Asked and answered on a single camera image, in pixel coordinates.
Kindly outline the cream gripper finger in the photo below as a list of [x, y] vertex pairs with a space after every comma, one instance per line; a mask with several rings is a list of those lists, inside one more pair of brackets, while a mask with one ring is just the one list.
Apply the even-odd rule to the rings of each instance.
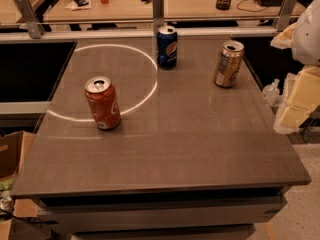
[[281, 33], [279, 33], [271, 40], [270, 45], [278, 49], [291, 48], [295, 27], [295, 23], [289, 25], [286, 29], [284, 29]]
[[285, 80], [282, 103], [273, 129], [279, 134], [297, 132], [320, 105], [320, 67], [305, 65], [297, 75]]

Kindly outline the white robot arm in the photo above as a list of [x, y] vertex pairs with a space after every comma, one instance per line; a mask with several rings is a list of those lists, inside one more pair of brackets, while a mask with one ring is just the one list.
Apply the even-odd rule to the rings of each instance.
[[304, 65], [289, 94], [282, 95], [273, 125], [277, 133], [290, 134], [320, 105], [320, 0], [313, 0], [296, 23], [272, 39], [271, 45], [290, 48], [293, 59]]

